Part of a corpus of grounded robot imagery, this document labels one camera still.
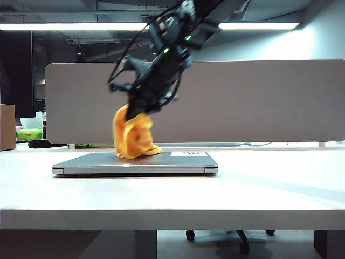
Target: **laptop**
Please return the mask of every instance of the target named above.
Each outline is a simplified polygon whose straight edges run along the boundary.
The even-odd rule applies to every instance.
[[[136,159],[114,152],[95,152],[52,166],[56,175],[85,174],[215,174],[218,165],[207,152],[162,152]]]

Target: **yellow cloth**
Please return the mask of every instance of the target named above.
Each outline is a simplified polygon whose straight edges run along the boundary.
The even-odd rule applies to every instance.
[[[120,108],[113,120],[116,153],[121,158],[133,159],[141,155],[155,155],[162,149],[153,144],[150,128],[153,123],[146,113],[126,121],[128,104]]]

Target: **desk surface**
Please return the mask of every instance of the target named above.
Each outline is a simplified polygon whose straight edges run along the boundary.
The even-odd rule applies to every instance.
[[[95,151],[0,152],[0,229],[345,229],[343,149],[213,150],[211,177],[51,173]]]

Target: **gray desk divider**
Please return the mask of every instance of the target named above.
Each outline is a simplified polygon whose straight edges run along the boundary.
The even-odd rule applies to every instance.
[[[46,68],[52,143],[113,141],[114,113],[127,102],[126,94],[110,93],[106,84],[113,67]],[[178,95],[178,101],[151,116],[155,142],[345,139],[345,60],[194,62]]]

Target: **fluorescent light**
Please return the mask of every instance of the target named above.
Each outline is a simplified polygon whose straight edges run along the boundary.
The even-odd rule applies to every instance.
[[[57,30],[57,31],[140,31],[146,23],[0,23],[0,30]]]
[[[292,30],[298,23],[221,23],[222,30]]]
[[[292,30],[298,23],[221,23],[223,30]],[[146,23],[0,23],[0,30],[146,30]]]

